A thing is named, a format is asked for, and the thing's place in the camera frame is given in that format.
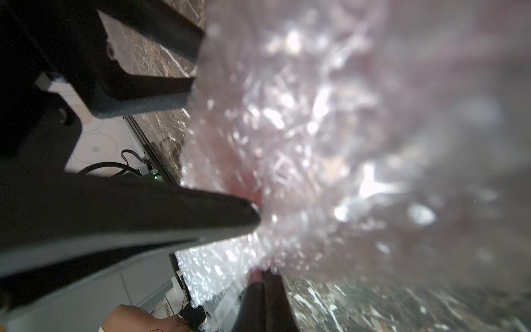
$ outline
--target clear plastic wrap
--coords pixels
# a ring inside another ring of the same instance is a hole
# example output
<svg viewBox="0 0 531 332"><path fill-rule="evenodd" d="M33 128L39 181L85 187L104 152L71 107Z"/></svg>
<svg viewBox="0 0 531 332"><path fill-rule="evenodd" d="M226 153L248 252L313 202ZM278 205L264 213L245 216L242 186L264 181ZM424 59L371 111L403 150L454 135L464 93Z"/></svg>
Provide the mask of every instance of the clear plastic wrap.
<svg viewBox="0 0 531 332"><path fill-rule="evenodd" d="M195 304L252 268L528 286L529 1L214 0L183 185L247 236L176 253Z"/></svg>

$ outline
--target wire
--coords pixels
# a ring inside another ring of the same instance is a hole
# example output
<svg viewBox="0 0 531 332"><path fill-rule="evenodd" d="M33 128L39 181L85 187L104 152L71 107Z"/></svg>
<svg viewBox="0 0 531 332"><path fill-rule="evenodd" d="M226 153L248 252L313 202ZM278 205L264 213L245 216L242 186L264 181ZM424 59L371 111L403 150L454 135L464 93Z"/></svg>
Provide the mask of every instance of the wire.
<svg viewBox="0 0 531 332"><path fill-rule="evenodd" d="M179 310L179 312L181 312L183 309L184 300L186 300L186 294L184 294L183 300L181 301L181 309Z"/></svg>
<svg viewBox="0 0 531 332"><path fill-rule="evenodd" d="M89 172L92 172L94 171L95 169L98 169L98 168L103 168L103 167L116 167L116 168L122 168L124 170L124 173L125 171L129 171L130 173L140 177L142 176L142 174L137 171L136 169L130 167L129 165L124 165L124 164L121 164L121 163L115 163L113 161L105 161L103 163L96 163L96 164L92 164L90 166L87 166L85 167L84 169L80 170L78 172L78 174L80 175L86 175L88 174Z"/></svg>
<svg viewBox="0 0 531 332"><path fill-rule="evenodd" d="M134 155L140 162L142 162L143 164L146 164L147 167L148 167L148 171L151 172L151 170L153 169L151 167L151 162L149 162L149 160L144 160L142 158L140 158L140 156L133 150L129 150L129 149L125 149L125 150L122 150L122 152L120 153L122 155L122 159L125 160L125 163L126 165L129 167L129 161L127 160L127 158L125 158L124 156L124 153L129 153L129 154L132 154ZM124 168L123 170L119 171L118 173L112 175L111 177L115 177L115 176L120 176L122 174L125 173L125 171L127 171L126 168Z"/></svg>

